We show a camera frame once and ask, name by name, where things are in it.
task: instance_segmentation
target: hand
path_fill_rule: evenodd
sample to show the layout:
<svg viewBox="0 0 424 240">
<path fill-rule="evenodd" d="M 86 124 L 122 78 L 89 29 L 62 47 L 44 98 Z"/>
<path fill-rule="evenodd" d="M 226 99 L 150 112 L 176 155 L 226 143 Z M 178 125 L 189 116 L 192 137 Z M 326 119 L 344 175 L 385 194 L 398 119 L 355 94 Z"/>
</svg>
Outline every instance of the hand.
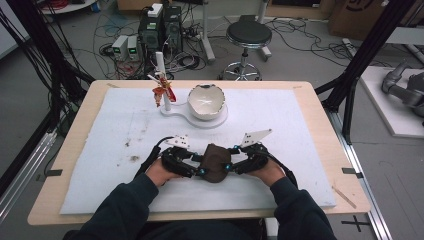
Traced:
<svg viewBox="0 0 424 240">
<path fill-rule="evenodd" d="M 268 159 L 267 164 L 263 168 L 249 172 L 248 174 L 258 177 L 268 187 L 271 187 L 271 185 L 277 180 L 286 176 L 283 169 L 281 169 L 280 166 L 271 159 Z"/>
<path fill-rule="evenodd" d="M 152 180 L 156 187 L 163 186 L 171 178 L 181 178 L 180 175 L 166 170 L 162 165 L 162 159 L 158 158 L 146 171 L 146 175 Z"/>
</svg>

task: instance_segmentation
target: wooden table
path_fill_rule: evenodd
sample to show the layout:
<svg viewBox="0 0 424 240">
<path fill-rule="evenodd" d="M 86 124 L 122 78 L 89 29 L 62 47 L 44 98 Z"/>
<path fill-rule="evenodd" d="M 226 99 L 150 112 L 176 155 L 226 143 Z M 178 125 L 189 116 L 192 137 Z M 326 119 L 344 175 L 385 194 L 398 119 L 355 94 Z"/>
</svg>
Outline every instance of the wooden table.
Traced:
<svg viewBox="0 0 424 240">
<path fill-rule="evenodd" d="M 355 174 L 344 174 L 342 168 L 351 168 L 342 146 L 324 112 L 321 102 L 308 82 L 262 81 L 179 81 L 172 82 L 173 88 L 192 88 L 200 83 L 215 83 L 222 89 L 292 89 L 296 95 L 304 119 L 309 128 L 318 155 L 322 161 L 329 183 L 333 189 L 337 206 L 325 208 L 326 214 L 366 213 L 370 204 Z M 28 222 L 31 225 L 84 223 L 92 214 L 59 214 L 68 191 L 72 171 L 78 160 L 85 140 L 103 103 L 109 88 L 156 87 L 153 81 L 95 81 L 84 99 L 81 109 L 58 153 L 52 169 L 63 169 L 61 176 L 48 177 L 31 210 Z M 208 219 L 208 218 L 259 218 L 273 217 L 272 210 L 202 211 L 178 213 L 152 213 L 150 221 Z"/>
</svg>

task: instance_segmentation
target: round stool seat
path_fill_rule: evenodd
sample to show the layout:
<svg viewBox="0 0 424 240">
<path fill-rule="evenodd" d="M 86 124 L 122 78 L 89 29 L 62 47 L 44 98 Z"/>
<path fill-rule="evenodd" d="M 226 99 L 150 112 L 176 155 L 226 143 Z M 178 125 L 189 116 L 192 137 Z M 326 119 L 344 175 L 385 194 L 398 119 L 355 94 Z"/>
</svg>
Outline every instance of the round stool seat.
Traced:
<svg viewBox="0 0 424 240">
<path fill-rule="evenodd" d="M 245 48 L 262 48 L 268 45 L 272 38 L 271 30 L 256 21 L 238 21 L 227 29 L 228 40 Z"/>
</svg>

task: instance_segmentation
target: stool base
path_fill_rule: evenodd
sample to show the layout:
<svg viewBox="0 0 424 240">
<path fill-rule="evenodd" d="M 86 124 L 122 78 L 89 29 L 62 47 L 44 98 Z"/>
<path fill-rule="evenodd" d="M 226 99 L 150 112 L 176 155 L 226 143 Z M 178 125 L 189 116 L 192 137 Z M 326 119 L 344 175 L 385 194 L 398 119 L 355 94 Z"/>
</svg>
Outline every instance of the stool base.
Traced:
<svg viewBox="0 0 424 240">
<path fill-rule="evenodd" d="M 245 63 L 243 67 L 241 62 L 235 62 L 228 65 L 218 76 L 219 80 L 255 80 L 262 81 L 262 75 L 259 69 L 250 63 Z"/>
</svg>

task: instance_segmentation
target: white paper sheet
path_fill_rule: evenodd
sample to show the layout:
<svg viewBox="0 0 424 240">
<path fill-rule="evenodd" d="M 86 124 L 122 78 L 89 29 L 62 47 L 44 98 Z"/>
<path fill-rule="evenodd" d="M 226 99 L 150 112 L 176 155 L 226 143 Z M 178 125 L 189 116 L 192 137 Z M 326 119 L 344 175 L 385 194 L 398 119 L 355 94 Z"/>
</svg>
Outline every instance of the white paper sheet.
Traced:
<svg viewBox="0 0 424 240">
<path fill-rule="evenodd" d="M 178 102 L 189 89 L 175 89 Z M 164 117 L 147 89 L 110 89 L 78 159 L 61 214 L 93 213 L 122 182 L 130 182 L 152 147 L 163 137 L 188 135 L 190 151 L 207 144 L 232 147 L 246 132 L 271 128 L 268 150 L 296 175 L 320 206 L 335 206 L 296 97 L 291 90 L 225 89 L 229 116 L 215 129 L 198 129 L 181 117 Z M 162 150 L 169 147 L 161 145 Z M 234 155 L 234 160 L 244 156 Z M 274 198 L 260 180 L 230 173 L 218 184 L 199 177 L 176 179 L 160 188 L 151 212 L 272 209 Z"/>
</svg>

